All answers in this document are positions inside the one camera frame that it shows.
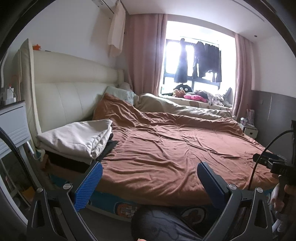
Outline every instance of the black cable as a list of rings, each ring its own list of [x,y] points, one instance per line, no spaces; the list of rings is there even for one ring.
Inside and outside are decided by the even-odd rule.
[[[8,147],[11,149],[11,151],[13,152],[13,154],[16,156],[17,160],[19,161],[19,163],[21,164],[30,184],[32,185],[32,187],[34,188],[34,190],[37,189],[35,183],[33,182],[33,179],[30,175],[30,172],[27,168],[27,165],[19,151],[19,149],[15,146],[15,144],[13,143],[13,141],[11,140],[11,138],[6,134],[6,132],[0,127],[0,139],[2,139],[6,145],[8,145]]]
[[[255,170],[256,170],[256,167],[258,165],[258,162],[259,160],[261,159],[262,155],[267,151],[267,149],[278,139],[280,138],[281,136],[287,134],[287,133],[291,133],[291,132],[294,132],[294,130],[288,130],[288,131],[284,131],[282,132],[281,134],[279,134],[276,138],[274,138],[268,145],[267,147],[264,149],[264,151],[261,153],[261,155],[258,157],[257,161],[256,161],[256,164],[253,168],[253,172],[252,172],[252,175],[251,175],[251,179],[250,179],[250,182],[249,182],[249,186],[248,186],[248,190],[250,190],[251,188],[251,184],[252,184],[252,181],[253,181],[253,177],[254,177],[254,174],[255,174]]]

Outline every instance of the white towel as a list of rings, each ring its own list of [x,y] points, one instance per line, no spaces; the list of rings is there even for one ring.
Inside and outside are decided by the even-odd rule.
[[[39,147],[90,165],[104,150],[111,124],[109,119],[74,122],[38,135]]]
[[[122,52],[125,22],[126,11],[121,2],[118,1],[108,35],[108,45],[110,45],[109,56],[111,57],[116,57]]]

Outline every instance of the ceiling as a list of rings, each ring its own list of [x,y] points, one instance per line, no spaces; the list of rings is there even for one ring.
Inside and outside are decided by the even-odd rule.
[[[252,42],[278,35],[277,30],[243,0],[121,1],[129,14],[166,13],[197,18],[239,33]]]

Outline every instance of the wrinkled bedsheet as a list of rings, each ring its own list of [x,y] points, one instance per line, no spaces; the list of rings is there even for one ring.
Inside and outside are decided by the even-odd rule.
[[[106,118],[113,121],[113,139],[119,143],[102,161],[103,177],[96,189],[140,204],[210,203],[196,174],[201,161],[227,183],[246,189],[252,156],[264,149],[231,118],[140,112],[109,94],[98,103],[93,120]],[[276,183],[269,170],[258,165],[252,189],[266,190]]]
[[[142,94],[134,98],[134,107],[142,112],[164,112],[175,115],[186,115],[206,120],[217,120],[231,117],[227,110],[210,110],[194,106],[176,104],[168,99],[152,94]]]

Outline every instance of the pillow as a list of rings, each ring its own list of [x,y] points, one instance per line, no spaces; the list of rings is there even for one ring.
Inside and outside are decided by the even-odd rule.
[[[224,100],[226,100],[231,106],[233,103],[233,91],[232,88],[229,88],[226,93],[223,95]]]
[[[113,96],[133,105],[133,98],[134,98],[135,93],[132,91],[126,91],[126,90],[118,89],[118,88],[115,88],[112,86],[108,86],[105,93],[113,95]]]
[[[118,88],[126,91],[132,91],[130,85],[127,82],[121,83]]]

